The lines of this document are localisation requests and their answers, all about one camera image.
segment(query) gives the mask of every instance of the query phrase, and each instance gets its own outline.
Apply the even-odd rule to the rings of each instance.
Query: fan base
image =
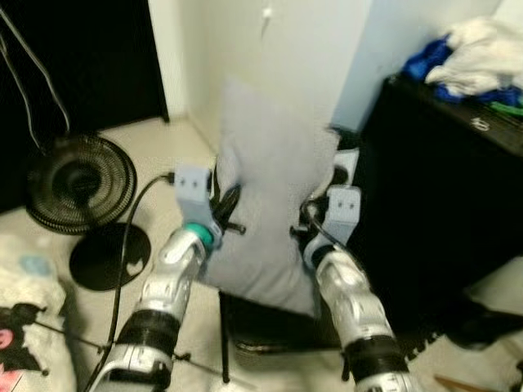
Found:
[[[69,268],[74,281],[90,290],[113,290],[118,283],[124,223],[111,223],[93,229],[74,247]],[[127,238],[122,285],[136,278],[150,258],[150,241],[144,230],[132,225]]]

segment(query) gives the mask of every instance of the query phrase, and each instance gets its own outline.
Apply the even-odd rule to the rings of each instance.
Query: fan grille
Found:
[[[41,225],[84,234],[116,221],[136,191],[131,159],[97,136],[63,140],[28,174],[26,208]]]

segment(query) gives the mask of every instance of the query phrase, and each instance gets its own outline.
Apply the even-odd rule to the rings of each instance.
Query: black cable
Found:
[[[42,61],[36,56],[36,54],[33,52],[29,44],[25,41],[24,37],[16,28],[15,24],[12,22],[9,15],[5,12],[5,10],[0,6],[0,18],[4,21],[6,26],[9,28],[9,30],[12,32],[13,36],[16,38],[16,41],[22,46],[25,53],[29,58],[33,61],[33,63],[36,65],[38,70],[42,73],[42,76],[46,80],[47,87],[49,88],[49,92],[51,93],[52,99],[55,101],[56,105],[62,112],[65,120],[65,136],[68,136],[70,134],[70,118],[69,114],[67,113],[67,110],[64,107],[64,103],[62,102],[62,99],[59,97],[58,93],[55,90],[55,87],[53,86],[51,75],[47,71],[46,67],[43,65]],[[40,144],[38,138],[34,134],[33,130],[33,120],[31,118],[31,108],[29,104],[29,98],[27,97],[27,93],[24,89],[24,86],[21,82],[21,80],[18,77],[18,73],[16,72],[15,68],[12,66],[9,55],[7,53],[7,45],[5,41],[2,39],[2,50],[0,51],[7,63],[7,68],[11,71],[13,78],[15,79],[16,85],[18,86],[18,89],[20,90],[20,94],[22,95],[22,98],[24,99],[25,104],[25,111],[27,114],[28,119],[28,126],[29,126],[29,134],[31,135],[31,138],[33,139],[34,143],[38,147],[40,151],[45,153],[46,151],[42,148],[42,145]]]
[[[92,341],[88,341],[87,339],[84,339],[81,336],[78,336],[78,335],[76,335],[74,333],[62,331],[61,329],[54,328],[54,327],[52,327],[50,325],[47,325],[47,324],[44,324],[44,323],[40,323],[39,321],[35,321],[33,323],[36,324],[36,325],[39,325],[40,327],[47,328],[50,331],[53,331],[53,332],[56,332],[56,333],[60,333],[61,335],[70,337],[71,339],[74,339],[76,341],[80,341],[84,345],[90,345],[91,347],[94,347],[94,348],[98,349],[98,351],[100,351],[100,352],[105,348],[103,345],[98,345],[97,343],[93,343]]]
[[[313,216],[311,214],[311,212],[309,211],[309,206],[313,206],[314,204],[315,204],[314,199],[306,200],[305,202],[303,202],[302,206],[300,207],[300,212],[302,213],[302,215],[304,215],[304,217],[309,221],[309,223],[311,223],[315,227],[315,229],[317,229],[324,237],[326,237],[326,239],[328,241],[330,241],[331,243],[333,243],[334,245],[336,245],[337,247],[342,249],[345,253],[351,255],[351,258],[354,261],[354,263],[356,264],[356,267],[358,267],[358,269],[362,273],[364,273],[363,267],[356,260],[356,258],[352,255],[352,252],[349,251],[349,249],[346,247],[346,245],[344,243],[342,243],[341,241],[338,241],[332,234],[330,234],[327,230],[325,230],[323,228],[323,226],[321,225],[321,223],[315,218],[315,216]]]
[[[140,201],[143,199],[143,197],[145,196],[147,191],[154,184],[156,184],[157,182],[160,182],[162,180],[165,180],[166,182],[172,184],[174,182],[174,173],[169,172],[166,174],[162,174],[160,176],[156,176],[151,181],[149,181],[147,183],[147,185],[144,187],[144,189],[142,189],[141,192],[136,197],[135,202],[132,204],[131,211],[129,212],[129,216],[127,217],[127,222],[125,224],[125,230],[123,231],[122,253],[120,254],[120,268],[119,268],[119,272],[118,272],[118,282],[116,284],[116,289],[114,291],[113,316],[111,319],[109,336],[107,338],[107,345],[105,346],[105,350],[100,359],[100,362],[96,365],[95,370],[91,373],[91,376],[89,377],[89,381],[87,382],[85,388],[83,389],[84,392],[89,391],[92,384],[95,382],[96,378],[100,374],[101,369],[104,367],[105,362],[107,361],[107,358],[109,357],[110,349],[113,346],[114,337],[116,336],[116,326],[118,324],[118,312],[120,310],[120,296],[122,293],[123,272],[125,270],[125,253],[127,250],[127,237],[129,236],[129,231],[131,230],[132,220],[134,219],[134,215],[138,208],[138,204],[140,204]]]

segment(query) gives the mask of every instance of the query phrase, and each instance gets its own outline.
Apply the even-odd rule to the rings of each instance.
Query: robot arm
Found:
[[[420,392],[382,302],[354,258],[333,249],[319,261],[315,276],[349,359],[356,392]]]
[[[324,234],[346,243],[359,219],[359,190],[331,186],[322,232],[301,234],[306,265],[315,271],[321,296],[333,317],[342,348],[355,378],[356,392],[420,392],[387,321],[382,302],[372,292],[364,271],[344,248]],[[311,218],[305,205],[305,213]]]
[[[211,210],[208,178],[206,169],[177,168],[177,201],[184,225],[160,250],[140,300],[90,392],[159,392],[169,387],[190,286],[212,250],[219,247],[239,200],[236,187]]]

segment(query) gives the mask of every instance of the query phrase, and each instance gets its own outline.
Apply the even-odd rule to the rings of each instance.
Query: chair leg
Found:
[[[229,384],[229,336],[227,327],[226,304],[220,296],[220,322],[221,322],[221,379],[224,384]]]
[[[351,379],[351,369],[349,368],[349,358],[346,357],[345,353],[342,353],[342,358],[343,358],[342,381],[346,382]]]

